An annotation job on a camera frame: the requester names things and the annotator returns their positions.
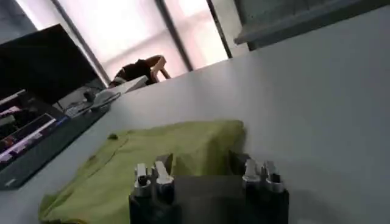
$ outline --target yellow-green cloth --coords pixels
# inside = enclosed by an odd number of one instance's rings
[[[137,163],[174,154],[173,175],[224,175],[228,151],[244,134],[241,121],[183,122],[115,133],[58,194],[42,199],[42,222],[128,224]]]

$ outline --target monitor screen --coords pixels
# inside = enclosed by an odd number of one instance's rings
[[[0,45],[0,97],[26,89],[54,104],[96,78],[61,25]]]

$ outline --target table surface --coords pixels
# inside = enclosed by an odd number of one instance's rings
[[[1,223],[38,223],[44,194],[116,130],[240,119],[246,152],[275,162],[291,223],[389,223],[390,8],[349,19],[123,95],[17,191]]]
[[[147,77],[145,75],[143,75],[143,76],[138,77],[136,79],[133,79],[131,81],[125,82],[122,85],[116,86],[114,88],[105,89],[105,90],[101,91],[101,93],[106,92],[106,91],[110,91],[113,93],[121,93],[121,94],[129,93],[129,92],[136,90],[140,87],[144,87],[146,85],[146,82],[147,82]]]

